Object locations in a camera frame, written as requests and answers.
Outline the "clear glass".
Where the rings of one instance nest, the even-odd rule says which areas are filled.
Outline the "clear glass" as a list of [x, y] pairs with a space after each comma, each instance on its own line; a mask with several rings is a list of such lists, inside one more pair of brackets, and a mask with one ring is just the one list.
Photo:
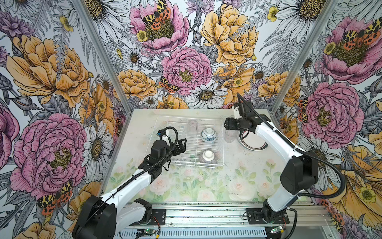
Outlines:
[[188, 134], [198, 134], [199, 133], [199, 123], [198, 121], [191, 119], [187, 124]]
[[232, 143], [237, 139], [239, 131], [237, 130], [225, 130], [224, 132], [224, 140], [227, 143]]

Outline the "plate green red band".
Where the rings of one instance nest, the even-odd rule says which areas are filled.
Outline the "plate green red band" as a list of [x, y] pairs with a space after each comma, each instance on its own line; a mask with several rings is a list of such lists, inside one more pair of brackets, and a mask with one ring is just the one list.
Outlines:
[[242, 147], [250, 151], [262, 151], [268, 147], [268, 144], [252, 132], [239, 133], [237, 139]]

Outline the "white blue floral bowl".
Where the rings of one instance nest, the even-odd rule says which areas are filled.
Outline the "white blue floral bowl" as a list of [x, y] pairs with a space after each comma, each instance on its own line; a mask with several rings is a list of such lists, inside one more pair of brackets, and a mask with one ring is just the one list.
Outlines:
[[201, 138], [204, 142], [214, 142], [217, 138], [217, 133], [213, 128], [206, 127], [201, 132]]

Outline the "white wire dish rack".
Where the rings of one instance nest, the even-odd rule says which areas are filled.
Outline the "white wire dish rack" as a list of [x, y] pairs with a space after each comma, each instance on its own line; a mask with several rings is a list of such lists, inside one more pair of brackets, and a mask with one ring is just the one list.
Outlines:
[[[189, 120], [198, 121], [198, 134], [188, 134], [187, 124]], [[178, 156], [172, 157], [172, 162], [174, 164], [206, 168], [224, 166], [224, 128], [222, 120], [158, 116], [152, 134], [150, 135], [146, 154], [150, 153], [151, 145], [154, 141], [159, 139], [158, 131], [168, 126], [172, 126], [178, 131], [179, 139], [187, 139], [186, 151]], [[206, 127], [211, 127], [216, 131], [217, 138], [214, 142], [202, 141], [201, 132]], [[200, 163], [199, 158], [204, 150], [211, 150], [214, 152], [217, 161], [216, 164]]]

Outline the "striped brown white bowl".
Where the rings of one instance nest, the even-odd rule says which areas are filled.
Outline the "striped brown white bowl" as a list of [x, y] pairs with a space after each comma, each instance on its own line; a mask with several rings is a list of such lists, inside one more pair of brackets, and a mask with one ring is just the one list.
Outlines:
[[211, 150], [204, 150], [199, 158], [200, 163], [204, 164], [216, 164], [215, 154]]

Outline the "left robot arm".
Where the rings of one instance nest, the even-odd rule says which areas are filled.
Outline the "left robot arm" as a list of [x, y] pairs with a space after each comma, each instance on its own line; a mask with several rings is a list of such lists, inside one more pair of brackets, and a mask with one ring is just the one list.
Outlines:
[[72, 237], [75, 239], [112, 239], [115, 234], [138, 222], [151, 218], [152, 205], [143, 200], [130, 200], [153, 183], [163, 166], [186, 151], [187, 140], [156, 140], [138, 170], [116, 189], [100, 197], [91, 196], [84, 203]]

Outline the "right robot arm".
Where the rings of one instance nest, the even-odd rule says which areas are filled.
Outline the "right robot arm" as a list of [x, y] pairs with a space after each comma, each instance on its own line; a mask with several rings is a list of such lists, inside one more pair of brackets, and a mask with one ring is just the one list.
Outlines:
[[281, 186], [263, 203], [262, 219], [273, 222], [285, 213], [303, 193], [317, 182], [318, 166], [305, 151], [279, 131], [264, 114], [259, 114], [247, 102], [232, 107], [234, 117], [226, 118], [226, 130], [251, 132], [270, 146], [285, 163], [280, 174]]

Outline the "green circuit board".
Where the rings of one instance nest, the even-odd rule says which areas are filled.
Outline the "green circuit board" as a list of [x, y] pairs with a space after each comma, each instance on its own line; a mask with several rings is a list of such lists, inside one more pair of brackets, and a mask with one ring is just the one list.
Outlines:
[[155, 229], [138, 229], [135, 237], [138, 239], [140, 237], [151, 237], [157, 234]]

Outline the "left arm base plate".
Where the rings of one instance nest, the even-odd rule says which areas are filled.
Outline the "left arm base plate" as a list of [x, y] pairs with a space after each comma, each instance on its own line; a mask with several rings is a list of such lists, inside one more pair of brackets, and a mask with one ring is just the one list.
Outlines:
[[166, 221], [166, 209], [150, 209], [145, 212], [145, 215], [142, 219], [142, 225], [149, 226], [163, 226]]

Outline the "right aluminium corner post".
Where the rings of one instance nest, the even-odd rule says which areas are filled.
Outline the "right aluminium corner post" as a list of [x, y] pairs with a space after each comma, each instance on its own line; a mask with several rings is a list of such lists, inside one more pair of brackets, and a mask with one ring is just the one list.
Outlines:
[[313, 26], [311, 33], [307, 35], [306, 41], [304, 45], [302, 46], [301, 51], [297, 55], [295, 63], [293, 64], [291, 70], [289, 71], [283, 86], [281, 87], [272, 106], [270, 107], [270, 112], [272, 114], [276, 112], [276, 109], [284, 100], [289, 88], [292, 86], [295, 78], [297, 77], [301, 66], [303, 65], [304, 61], [307, 59], [309, 55], [309, 51], [313, 48], [313, 45], [316, 43], [319, 35], [322, 33], [323, 29], [327, 26], [327, 23], [330, 17], [332, 16], [332, 14], [334, 13], [334, 10], [339, 2], [340, 1], [338, 0], [326, 1], [321, 14], [318, 16], [317, 22]]

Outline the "aluminium corner post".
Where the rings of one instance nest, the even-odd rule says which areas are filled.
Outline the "aluminium corner post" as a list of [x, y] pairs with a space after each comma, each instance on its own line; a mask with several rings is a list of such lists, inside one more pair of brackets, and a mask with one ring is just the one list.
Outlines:
[[289, 88], [292, 86], [295, 78], [297, 77], [301, 66], [303, 65], [304, 61], [307, 59], [309, 55], [309, 51], [313, 48], [313, 45], [316, 43], [319, 35], [322, 33], [323, 29], [327, 26], [327, 23], [330, 17], [332, 16], [332, 14], [334, 13], [334, 10], [339, 2], [340, 1], [338, 0], [326, 1], [321, 14], [318, 16], [317, 22], [313, 26], [311, 33], [307, 35], [306, 41], [304, 45], [302, 46], [301, 51], [297, 55], [295, 63], [293, 64], [291, 70], [289, 71], [283, 86], [281, 87], [272, 106], [270, 107], [270, 112], [272, 114], [276, 112], [276, 109], [284, 100]]
[[87, 9], [87, 6], [84, 1], [74, 1], [74, 7], [76, 11], [79, 14], [79, 18], [82, 21], [87, 35], [89, 36], [95, 50], [97, 51], [97, 54], [106, 70], [106, 73], [110, 77], [110, 80], [116, 90], [116, 93], [119, 96], [119, 99], [123, 105], [123, 108], [128, 116], [132, 115], [132, 108], [128, 102], [128, 99], [125, 95], [125, 92], [121, 86], [120, 81], [117, 78], [117, 73], [110, 61], [110, 58], [108, 56], [108, 53], [104, 47], [104, 44], [102, 42], [102, 38], [100, 37], [98, 33], [98, 29], [96, 25], [93, 23], [93, 20], [91, 18], [91, 15]]

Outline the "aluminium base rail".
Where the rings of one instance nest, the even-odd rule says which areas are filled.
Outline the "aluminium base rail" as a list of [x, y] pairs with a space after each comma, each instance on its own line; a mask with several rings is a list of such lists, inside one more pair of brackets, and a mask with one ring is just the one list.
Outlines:
[[116, 233], [113, 239], [136, 239], [138, 229], [155, 229], [157, 234], [138, 239], [338, 239], [324, 206], [296, 202], [286, 210], [287, 225], [250, 225], [242, 218], [247, 208], [261, 208], [259, 203], [157, 204], [166, 209], [163, 226], [134, 223]]

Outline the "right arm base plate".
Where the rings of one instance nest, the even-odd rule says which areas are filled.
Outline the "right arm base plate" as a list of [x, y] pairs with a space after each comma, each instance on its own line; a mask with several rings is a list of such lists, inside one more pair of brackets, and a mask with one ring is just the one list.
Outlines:
[[247, 220], [250, 225], [287, 225], [290, 223], [286, 210], [273, 212], [261, 208], [247, 208], [242, 218]]

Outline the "left aluminium corner post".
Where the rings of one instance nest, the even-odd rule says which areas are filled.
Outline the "left aluminium corner post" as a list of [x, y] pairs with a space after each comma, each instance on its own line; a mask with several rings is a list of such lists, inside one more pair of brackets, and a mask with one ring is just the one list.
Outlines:
[[123, 105], [123, 108], [128, 116], [132, 115], [132, 108], [128, 102], [128, 99], [125, 95], [125, 92], [121, 86], [120, 81], [117, 78], [117, 73], [110, 61], [110, 58], [108, 56], [108, 53], [104, 47], [104, 44], [102, 42], [102, 38], [100, 37], [98, 33], [98, 29], [96, 25], [93, 23], [93, 20], [91, 18], [91, 15], [87, 9], [87, 6], [84, 1], [74, 1], [74, 7], [76, 11], [79, 14], [79, 18], [82, 21], [87, 35], [89, 36], [95, 50], [97, 51], [97, 54], [106, 70], [106, 73], [110, 77], [110, 80], [116, 90], [116, 93], [119, 96], [119, 99]]

